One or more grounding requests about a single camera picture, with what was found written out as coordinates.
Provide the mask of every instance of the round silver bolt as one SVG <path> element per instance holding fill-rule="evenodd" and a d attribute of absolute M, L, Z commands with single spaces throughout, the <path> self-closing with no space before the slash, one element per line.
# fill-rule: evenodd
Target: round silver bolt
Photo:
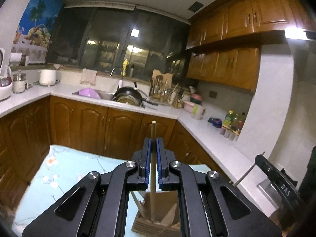
<path fill-rule="evenodd" d="M 135 163 L 134 161 L 127 161 L 127 162 L 125 163 L 125 165 L 126 165 L 127 167 L 134 167 L 134 166 L 136 165 L 136 163 Z"/>
<path fill-rule="evenodd" d="M 212 171 L 209 172 L 209 176 L 211 178 L 218 178 L 219 177 L 219 173 L 217 171 L 212 170 Z"/>
<path fill-rule="evenodd" d="M 89 177 L 90 179 L 96 179 L 96 178 L 98 177 L 98 172 L 92 171 L 92 172 L 90 172 L 90 173 L 88 174 L 88 177 Z"/>
<path fill-rule="evenodd" d="M 181 166 L 181 162 L 180 162 L 180 161 L 172 161 L 172 162 L 171 162 L 171 166 L 173 166 L 173 167 L 179 167 L 179 166 Z"/>

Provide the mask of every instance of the light blue tablecloth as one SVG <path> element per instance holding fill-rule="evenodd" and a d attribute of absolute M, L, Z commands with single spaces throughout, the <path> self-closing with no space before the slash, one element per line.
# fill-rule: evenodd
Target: light blue tablecloth
<path fill-rule="evenodd" d="M 123 162 L 125 161 L 64 146 L 51 145 L 49 155 L 44 159 L 19 204 L 12 230 L 18 236 L 22 236 L 22 231 L 30 222 L 43 213 L 86 174 L 91 171 L 97 171 L 100 174 L 107 173 L 113 171 L 117 165 Z M 210 170 L 206 165 L 192 165 L 191 167 L 204 173 Z M 156 180 L 156 190 L 160 191 L 158 180 Z M 143 200 L 138 192 L 135 192 L 135 194 L 139 200 Z M 130 194 L 125 236 L 141 236 L 131 231 L 137 211 L 138 208 Z"/>

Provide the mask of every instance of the ceiling vent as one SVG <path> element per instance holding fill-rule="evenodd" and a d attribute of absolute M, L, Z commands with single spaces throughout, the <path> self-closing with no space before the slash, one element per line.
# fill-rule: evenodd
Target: ceiling vent
<path fill-rule="evenodd" d="M 193 3 L 190 8 L 188 8 L 188 11 L 197 12 L 199 9 L 201 9 L 204 6 L 204 4 L 196 1 Z"/>

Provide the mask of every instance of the white rice cooker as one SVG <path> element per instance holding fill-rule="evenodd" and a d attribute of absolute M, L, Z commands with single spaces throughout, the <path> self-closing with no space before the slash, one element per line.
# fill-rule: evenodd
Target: white rice cooker
<path fill-rule="evenodd" d="M 0 74 L 4 58 L 4 49 L 0 48 Z M 0 101 L 8 98 L 12 94 L 11 77 L 0 76 Z"/>
<path fill-rule="evenodd" d="M 41 69 L 39 75 L 39 84 L 41 86 L 53 86 L 56 84 L 57 71 L 54 69 Z"/>

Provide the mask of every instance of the countertop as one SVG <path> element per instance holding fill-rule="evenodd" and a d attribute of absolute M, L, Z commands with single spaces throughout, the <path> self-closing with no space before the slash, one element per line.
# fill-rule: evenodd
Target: countertop
<path fill-rule="evenodd" d="M 8 99 L 0 101 L 0 118 L 29 103 L 53 95 L 100 106 L 177 119 L 233 182 L 236 182 L 254 163 L 254 161 L 250 161 L 233 147 L 231 141 L 220 135 L 220 129 L 208 123 L 207 117 L 201 120 L 195 120 L 190 117 L 190 113 L 187 111 L 169 106 L 153 106 L 145 103 L 146 108 L 140 108 L 114 101 L 96 100 L 72 95 L 72 93 L 79 91 L 81 88 L 82 87 L 78 86 L 57 84 L 52 87 L 34 86 L 24 93 L 13 93 Z M 257 185 L 266 178 L 267 176 L 256 166 L 237 187 L 249 200 L 260 208 L 262 212 L 270 216 L 275 211 L 275 208 L 257 187 Z"/>

